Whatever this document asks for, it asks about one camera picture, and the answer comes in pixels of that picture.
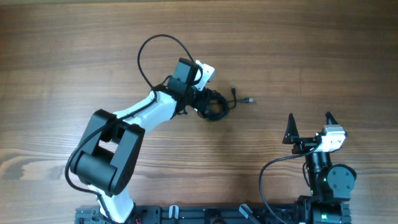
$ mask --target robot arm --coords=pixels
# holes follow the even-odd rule
[[[215,69],[198,60],[193,63],[180,58],[167,86],[158,85],[149,96],[132,107],[109,113],[99,110],[91,117],[82,139],[105,124],[122,118],[148,105],[148,108],[132,117],[115,123],[87,142],[72,160],[71,171],[91,190],[101,194],[101,213],[106,216],[104,206],[114,222],[124,223],[133,213],[134,202],[129,196],[127,183],[136,165],[142,139],[160,123],[172,119],[176,114],[193,106],[195,96],[204,90],[215,75]],[[115,153],[98,145],[99,141],[118,144]]]

